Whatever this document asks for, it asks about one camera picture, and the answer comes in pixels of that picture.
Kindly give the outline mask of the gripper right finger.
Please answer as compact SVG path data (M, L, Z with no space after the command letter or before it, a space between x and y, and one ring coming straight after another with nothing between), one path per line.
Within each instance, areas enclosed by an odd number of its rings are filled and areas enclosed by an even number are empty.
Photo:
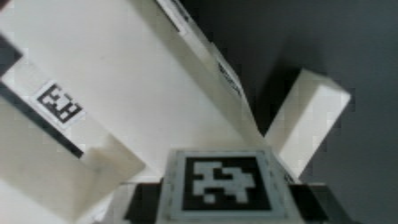
M359 224L325 184L291 184L289 192L305 224Z

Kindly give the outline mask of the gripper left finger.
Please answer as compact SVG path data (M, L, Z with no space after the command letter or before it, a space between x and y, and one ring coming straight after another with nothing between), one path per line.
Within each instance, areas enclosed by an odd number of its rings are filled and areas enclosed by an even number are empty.
M161 183L124 183L113 194L105 224L154 224Z

